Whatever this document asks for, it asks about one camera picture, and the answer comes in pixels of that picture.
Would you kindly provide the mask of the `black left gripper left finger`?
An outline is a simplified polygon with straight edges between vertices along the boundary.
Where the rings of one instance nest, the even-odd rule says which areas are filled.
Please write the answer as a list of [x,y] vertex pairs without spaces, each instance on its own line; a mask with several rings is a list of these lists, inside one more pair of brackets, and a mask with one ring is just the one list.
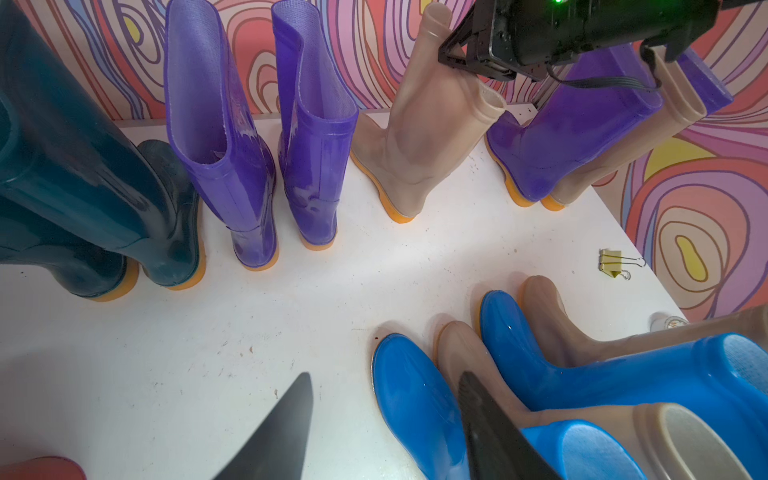
[[301,479],[313,412],[302,372],[215,479]]

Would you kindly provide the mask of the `teal rain boot yellow sole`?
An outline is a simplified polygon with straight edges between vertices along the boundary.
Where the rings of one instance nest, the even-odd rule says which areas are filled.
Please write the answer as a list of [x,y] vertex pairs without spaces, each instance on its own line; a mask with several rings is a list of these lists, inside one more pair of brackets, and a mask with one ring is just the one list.
[[[37,148],[24,137],[15,94],[1,90],[1,183],[28,170]],[[95,302],[126,295],[138,279],[138,265],[105,250],[1,196],[1,263],[46,269],[70,294]]]

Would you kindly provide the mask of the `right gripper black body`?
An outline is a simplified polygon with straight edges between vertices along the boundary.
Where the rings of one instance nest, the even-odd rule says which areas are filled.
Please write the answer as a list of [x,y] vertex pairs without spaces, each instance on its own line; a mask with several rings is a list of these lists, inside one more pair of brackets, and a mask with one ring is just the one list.
[[439,47],[438,61],[498,81],[640,42],[677,59],[715,25],[718,1],[477,1]]

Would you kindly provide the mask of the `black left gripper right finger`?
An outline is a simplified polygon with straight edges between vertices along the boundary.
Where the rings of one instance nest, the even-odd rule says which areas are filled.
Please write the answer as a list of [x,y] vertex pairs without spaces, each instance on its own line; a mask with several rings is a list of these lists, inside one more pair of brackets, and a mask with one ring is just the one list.
[[458,403],[472,479],[557,479],[478,377],[460,376]]

